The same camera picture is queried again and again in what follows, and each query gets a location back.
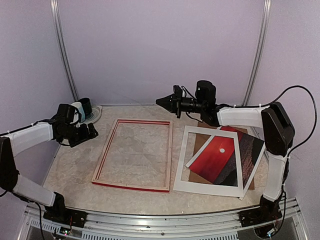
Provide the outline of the brown cardboard backing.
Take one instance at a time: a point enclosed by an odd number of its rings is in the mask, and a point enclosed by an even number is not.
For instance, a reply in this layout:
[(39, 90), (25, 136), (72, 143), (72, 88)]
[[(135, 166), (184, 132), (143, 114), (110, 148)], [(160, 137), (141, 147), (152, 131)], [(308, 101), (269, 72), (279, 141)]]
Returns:
[[(198, 123), (197, 125), (198, 127), (201, 128), (209, 128), (209, 129), (216, 129), (217, 127), (214, 126), (210, 126), (207, 123)], [(209, 139), (209, 135), (205, 135), (205, 134), (200, 134), (197, 133), (195, 136), (195, 143), (194, 143), (194, 149), (193, 149), (193, 155), (195, 155), (198, 150), (205, 144), (205, 142)], [(190, 171), (189, 173), (189, 178), (188, 178), (189, 182), (193, 182), (193, 183), (200, 183), (200, 184), (207, 184), (207, 185), (212, 185), (211, 182), (209, 182), (208, 180), (206, 180), (205, 178), (199, 176), (198, 174)], [(249, 185), (249, 190), (254, 190), (255, 189), (255, 181), (254, 179), (251, 181), (250, 185)]]

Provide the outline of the light blue mug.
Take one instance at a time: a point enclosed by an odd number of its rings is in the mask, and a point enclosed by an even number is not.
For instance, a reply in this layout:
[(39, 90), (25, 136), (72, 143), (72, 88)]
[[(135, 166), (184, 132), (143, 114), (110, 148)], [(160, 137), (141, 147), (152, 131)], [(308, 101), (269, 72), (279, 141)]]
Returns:
[(79, 101), (73, 102), (71, 104), (73, 107), (76, 108), (73, 118), (73, 123), (83, 123), (85, 121), (85, 112), (83, 109), (82, 104)]

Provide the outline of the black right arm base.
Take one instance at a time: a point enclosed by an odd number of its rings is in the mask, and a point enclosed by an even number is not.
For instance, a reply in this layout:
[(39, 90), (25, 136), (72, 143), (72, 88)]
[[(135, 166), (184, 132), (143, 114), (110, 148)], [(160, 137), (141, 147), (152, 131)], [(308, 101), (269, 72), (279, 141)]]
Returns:
[(258, 208), (243, 210), (239, 212), (239, 220), (242, 227), (249, 227), (280, 219), (283, 215), (280, 210), (280, 195), (275, 201), (266, 199), (263, 195), (260, 198)]

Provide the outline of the red and black photo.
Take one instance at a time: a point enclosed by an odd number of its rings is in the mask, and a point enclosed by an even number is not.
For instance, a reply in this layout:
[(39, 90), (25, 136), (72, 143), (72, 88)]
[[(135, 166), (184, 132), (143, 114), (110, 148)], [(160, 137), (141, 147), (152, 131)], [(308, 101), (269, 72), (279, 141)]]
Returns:
[(219, 127), (185, 164), (191, 191), (243, 199), (254, 182), (264, 150), (264, 141), (246, 130)]

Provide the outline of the left aluminium corner post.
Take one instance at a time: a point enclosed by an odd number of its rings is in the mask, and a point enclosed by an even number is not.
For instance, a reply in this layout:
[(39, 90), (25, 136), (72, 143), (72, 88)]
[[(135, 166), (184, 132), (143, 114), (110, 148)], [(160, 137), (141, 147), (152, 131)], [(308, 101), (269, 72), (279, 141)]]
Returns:
[(61, 22), (60, 11), (59, 11), (59, 2), (57, 0), (51, 0), (50, 7), (51, 7), (51, 14), (52, 14), (53, 24), (54, 24), (56, 38), (57, 38), (58, 49), (60, 52), (67, 83), (70, 88), (70, 92), (73, 100), (78, 101), (79, 94), (73, 78), (73, 74), (72, 74), (72, 70), (71, 70), (70, 62), (68, 58), (67, 48), (64, 41), (62, 22)]

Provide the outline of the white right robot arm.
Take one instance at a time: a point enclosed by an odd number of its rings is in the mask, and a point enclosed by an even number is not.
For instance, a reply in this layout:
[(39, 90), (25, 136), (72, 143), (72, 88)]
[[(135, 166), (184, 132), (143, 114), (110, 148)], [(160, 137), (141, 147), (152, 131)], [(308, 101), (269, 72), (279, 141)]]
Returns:
[(285, 182), (289, 174), (291, 153), (304, 145), (316, 130), (317, 106), (313, 106), (311, 132), (303, 141), (294, 144), (295, 127), (278, 97), (269, 103), (252, 106), (218, 104), (216, 91), (212, 82), (199, 80), (194, 94), (184, 86), (174, 85), (172, 94), (156, 99), (155, 103), (177, 118), (182, 113), (195, 113), (212, 127), (243, 126), (262, 132), (268, 155), (268, 176), (255, 216), (260, 222), (266, 222), (279, 212), (279, 202), (286, 196)]

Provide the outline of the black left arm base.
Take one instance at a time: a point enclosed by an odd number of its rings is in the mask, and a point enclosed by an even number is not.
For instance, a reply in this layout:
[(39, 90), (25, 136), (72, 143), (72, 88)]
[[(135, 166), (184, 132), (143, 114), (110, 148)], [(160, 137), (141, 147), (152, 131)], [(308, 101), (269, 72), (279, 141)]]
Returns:
[(52, 213), (45, 211), (43, 214), (43, 218), (71, 227), (84, 228), (87, 220), (87, 215), (88, 214), (85, 211), (67, 208), (65, 213), (61, 216), (54, 216)]

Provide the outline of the right aluminium corner post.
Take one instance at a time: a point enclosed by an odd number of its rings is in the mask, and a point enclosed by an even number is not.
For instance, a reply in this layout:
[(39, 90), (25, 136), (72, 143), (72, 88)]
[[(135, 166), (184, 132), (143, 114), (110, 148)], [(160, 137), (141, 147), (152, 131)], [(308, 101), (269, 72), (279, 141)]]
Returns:
[(242, 100), (241, 105), (242, 106), (248, 106), (250, 99), (253, 94), (254, 86), (257, 80), (257, 75), (264, 51), (264, 45), (265, 45), (265, 40), (268, 32), (268, 25), (269, 25), (269, 19), (270, 19), (270, 13), (271, 13), (271, 5), (272, 1), (271, 0), (265, 0), (264, 5), (263, 5), (263, 11), (262, 11), (262, 19), (261, 19), (261, 24), (260, 24), (260, 29), (259, 29), (259, 35), (258, 35), (258, 41), (257, 41), (257, 46), (255, 50), (255, 55), (253, 58), (253, 64), (252, 68), (250, 71), (249, 75), (249, 80), (248, 84), (246, 87), (246, 91), (244, 94), (244, 98)]

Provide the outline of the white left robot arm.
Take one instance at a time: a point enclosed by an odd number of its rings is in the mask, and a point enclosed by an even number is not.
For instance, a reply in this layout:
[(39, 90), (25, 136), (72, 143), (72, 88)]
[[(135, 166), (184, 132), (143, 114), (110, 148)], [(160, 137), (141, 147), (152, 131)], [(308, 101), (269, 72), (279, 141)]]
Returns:
[(47, 162), (53, 156), (55, 142), (73, 148), (96, 138), (99, 134), (94, 124), (82, 123), (81, 117), (75, 106), (61, 103), (53, 117), (0, 136), (0, 188), (23, 201), (44, 206), (61, 223), (70, 218), (64, 197), (44, 188), (35, 176), (23, 176), (21, 170), (30, 170), (41, 158)]

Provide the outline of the aluminium front rail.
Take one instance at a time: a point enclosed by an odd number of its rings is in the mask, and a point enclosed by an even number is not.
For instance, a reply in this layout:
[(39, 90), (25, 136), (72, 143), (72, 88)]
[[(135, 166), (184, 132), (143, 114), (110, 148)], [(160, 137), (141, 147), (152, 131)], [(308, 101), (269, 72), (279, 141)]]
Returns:
[(138, 215), (88, 210), (83, 227), (40, 219), (39, 209), (28, 204), (18, 240), (256, 240), (256, 231), (271, 222), (242, 226), (242, 209), (176, 214)]

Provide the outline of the white photo mat border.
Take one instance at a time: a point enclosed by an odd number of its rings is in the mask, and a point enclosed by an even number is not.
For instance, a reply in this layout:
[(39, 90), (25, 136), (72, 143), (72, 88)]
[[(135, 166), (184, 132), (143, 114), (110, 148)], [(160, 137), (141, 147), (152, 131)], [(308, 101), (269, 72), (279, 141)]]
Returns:
[[(235, 161), (236, 161), (236, 171), (237, 171), (237, 186), (204, 184), (204, 183), (189, 182), (189, 181), (181, 180), (183, 175), (184, 165), (185, 165), (188, 136), (190, 133), (209, 135), (208, 141), (200, 148), (201, 152), (205, 149), (205, 147), (208, 146), (209, 142), (214, 137), (224, 137), (224, 138), (230, 138), (233, 140), (234, 151), (235, 151)], [(188, 125), (185, 126), (173, 189), (175, 191), (187, 192), (192, 194), (243, 198), (245, 196), (245, 192), (244, 192), (244, 186), (243, 186), (238, 134), (236, 132), (224, 131), (219, 129), (188, 126)]]

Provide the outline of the dark green mug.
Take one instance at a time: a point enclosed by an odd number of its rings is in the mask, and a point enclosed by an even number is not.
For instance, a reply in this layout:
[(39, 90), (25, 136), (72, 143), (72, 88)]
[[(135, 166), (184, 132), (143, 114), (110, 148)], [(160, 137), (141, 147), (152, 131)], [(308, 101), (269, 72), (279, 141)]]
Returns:
[(78, 101), (82, 105), (85, 118), (88, 119), (91, 113), (93, 112), (91, 100), (88, 97), (83, 97), (80, 98)]

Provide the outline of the white round plate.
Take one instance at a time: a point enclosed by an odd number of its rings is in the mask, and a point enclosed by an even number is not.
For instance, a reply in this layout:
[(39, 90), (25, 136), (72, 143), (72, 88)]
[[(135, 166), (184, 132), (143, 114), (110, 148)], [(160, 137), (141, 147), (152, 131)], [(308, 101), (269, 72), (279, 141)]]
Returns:
[(101, 105), (93, 105), (92, 112), (89, 116), (85, 117), (84, 123), (90, 124), (90, 123), (96, 123), (102, 116), (102, 110), (103, 107)]

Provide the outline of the aluminium corner post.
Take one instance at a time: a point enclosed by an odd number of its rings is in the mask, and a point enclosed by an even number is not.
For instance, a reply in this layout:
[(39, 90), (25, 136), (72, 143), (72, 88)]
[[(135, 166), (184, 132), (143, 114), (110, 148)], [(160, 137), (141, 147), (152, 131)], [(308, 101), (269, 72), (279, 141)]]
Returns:
[(272, 1), (271, 0), (265, 0), (264, 5), (263, 5), (263, 11), (262, 11), (262, 19), (261, 19), (261, 24), (260, 24), (260, 29), (259, 29), (259, 35), (258, 35), (258, 41), (257, 41), (257, 46), (255, 50), (255, 55), (253, 58), (253, 64), (252, 68), (250, 71), (249, 75), (249, 80), (248, 84), (246, 87), (246, 91), (244, 94), (244, 98), (242, 100), (241, 105), (242, 106), (248, 106), (250, 99), (253, 94), (254, 86), (257, 80), (257, 75), (264, 51), (264, 45), (265, 45), (265, 40), (268, 32), (268, 25), (269, 25), (269, 19), (270, 19), (270, 13), (271, 13), (271, 5)]
[(56, 38), (57, 38), (58, 49), (60, 52), (67, 83), (70, 88), (70, 92), (73, 100), (78, 101), (79, 94), (73, 78), (73, 74), (72, 74), (72, 70), (71, 70), (70, 62), (68, 58), (67, 48), (64, 41), (62, 22), (61, 22), (60, 11), (59, 11), (59, 2), (57, 0), (51, 0), (50, 7), (51, 7), (51, 14), (52, 14), (53, 24), (54, 24)]

